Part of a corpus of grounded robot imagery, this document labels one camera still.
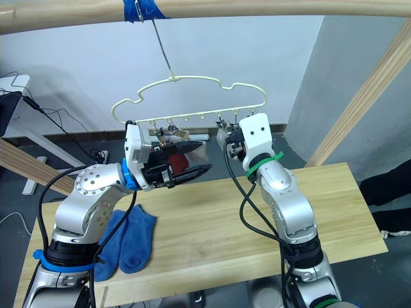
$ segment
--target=wooden table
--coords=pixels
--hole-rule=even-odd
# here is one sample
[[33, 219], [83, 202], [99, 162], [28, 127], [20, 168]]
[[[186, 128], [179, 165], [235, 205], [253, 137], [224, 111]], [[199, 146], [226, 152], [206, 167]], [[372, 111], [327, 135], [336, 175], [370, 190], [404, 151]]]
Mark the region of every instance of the wooden table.
[[[294, 173], [300, 190], [313, 206], [322, 247], [331, 263], [387, 251], [347, 164], [297, 169]], [[245, 178], [240, 182], [250, 187]], [[126, 209], [130, 199], [123, 198], [117, 208]], [[270, 216], [259, 189], [252, 199]], [[137, 201], [159, 218], [152, 259], [139, 273], [126, 275], [118, 270], [111, 279], [97, 283], [98, 307], [105, 287], [108, 288], [103, 306], [110, 307], [280, 272], [278, 245], [241, 224], [241, 195], [231, 179], [139, 192]], [[50, 233], [57, 206], [58, 203], [44, 205], [44, 221]], [[246, 218], [267, 230], [250, 207], [246, 208]], [[41, 246], [36, 224], [14, 307], [22, 305], [36, 265], [31, 255]]]

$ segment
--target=gray wall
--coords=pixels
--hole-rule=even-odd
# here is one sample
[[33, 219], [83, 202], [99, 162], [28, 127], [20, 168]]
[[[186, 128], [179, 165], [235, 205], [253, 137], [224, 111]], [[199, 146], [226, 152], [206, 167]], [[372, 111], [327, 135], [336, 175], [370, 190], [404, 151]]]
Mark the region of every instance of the gray wall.
[[[328, 16], [320, 29], [286, 129], [304, 159], [313, 154], [390, 44], [404, 19]], [[357, 180], [411, 158], [408, 64], [326, 164], [348, 162]]]

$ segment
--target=floor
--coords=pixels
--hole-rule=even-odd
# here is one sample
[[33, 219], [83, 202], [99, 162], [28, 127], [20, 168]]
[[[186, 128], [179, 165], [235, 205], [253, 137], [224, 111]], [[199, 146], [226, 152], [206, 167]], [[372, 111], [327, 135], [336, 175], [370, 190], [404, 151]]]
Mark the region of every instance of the floor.
[[[282, 134], [274, 134], [274, 149], [283, 151], [281, 163], [284, 167], [295, 169], [304, 166], [304, 161], [288, 146]], [[59, 144], [85, 163], [87, 158], [73, 144]], [[89, 148], [109, 150], [109, 162], [119, 162], [123, 157], [123, 141], [95, 141], [87, 144]], [[48, 164], [56, 169], [69, 167], [56, 156], [38, 146], [25, 146], [22, 149], [33, 156], [47, 156]], [[207, 155], [213, 168], [196, 181], [228, 178], [222, 158], [222, 151], [215, 138], [207, 143]], [[233, 164], [236, 175], [243, 175], [240, 164]], [[20, 212], [31, 230], [35, 221], [35, 207], [42, 187], [38, 186], [32, 196], [23, 196], [21, 191], [25, 179], [0, 168], [0, 218], [11, 212]], [[61, 198], [62, 195], [50, 191], [46, 201]], [[402, 209], [411, 207], [411, 196], [405, 196], [382, 207], [370, 207], [371, 211]], [[12, 216], [0, 226], [0, 307], [13, 306], [15, 290], [19, 281], [22, 263], [26, 253], [29, 236], [24, 231], [17, 216]], [[411, 302], [411, 236], [387, 239], [389, 253], [333, 264], [335, 278], [344, 298], [363, 308], [404, 308]], [[206, 308], [235, 307], [249, 308], [247, 283], [217, 287], [205, 291]], [[156, 307], [158, 300], [146, 302], [146, 307]]]

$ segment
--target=wooden beam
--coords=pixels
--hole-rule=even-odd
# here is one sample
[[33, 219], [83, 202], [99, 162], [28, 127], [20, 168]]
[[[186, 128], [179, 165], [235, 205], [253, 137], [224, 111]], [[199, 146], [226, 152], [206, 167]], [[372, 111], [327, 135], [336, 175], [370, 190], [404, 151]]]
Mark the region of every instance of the wooden beam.
[[[156, 0], [167, 17], [375, 15], [411, 17], [411, 0]], [[0, 34], [124, 21], [121, 0], [38, 0], [0, 6]]]
[[332, 154], [411, 59], [411, 19], [407, 19], [360, 90], [328, 132], [306, 167], [319, 166]]
[[[0, 166], [42, 185], [46, 185], [59, 174], [56, 169], [40, 162], [4, 139], [0, 139]], [[51, 186], [51, 189], [68, 196], [73, 187], [74, 180], [65, 176]]]

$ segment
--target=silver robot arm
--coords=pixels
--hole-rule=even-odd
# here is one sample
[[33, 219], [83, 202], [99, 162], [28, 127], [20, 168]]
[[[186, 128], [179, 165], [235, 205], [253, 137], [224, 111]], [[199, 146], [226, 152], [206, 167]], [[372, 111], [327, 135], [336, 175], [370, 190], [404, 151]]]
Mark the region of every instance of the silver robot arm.
[[[240, 139], [228, 138], [236, 130]], [[309, 201], [298, 189], [294, 174], [273, 159], [272, 136], [266, 114], [256, 114], [239, 122], [239, 127], [221, 128], [220, 139], [228, 140], [231, 157], [242, 160], [247, 177], [261, 186], [264, 201], [271, 207], [279, 237], [292, 252], [283, 251], [291, 267], [287, 284], [295, 308], [356, 307], [341, 302], [327, 255], [322, 251], [314, 213]]]
[[116, 203], [136, 190], [172, 188], [205, 173], [211, 165], [175, 175], [169, 155], [187, 153], [201, 142], [185, 141], [152, 149], [148, 130], [129, 124], [122, 164], [96, 164], [82, 170], [74, 189], [60, 204], [48, 249], [35, 252], [39, 264], [23, 308], [84, 308], [90, 297], [85, 284], [94, 254]]

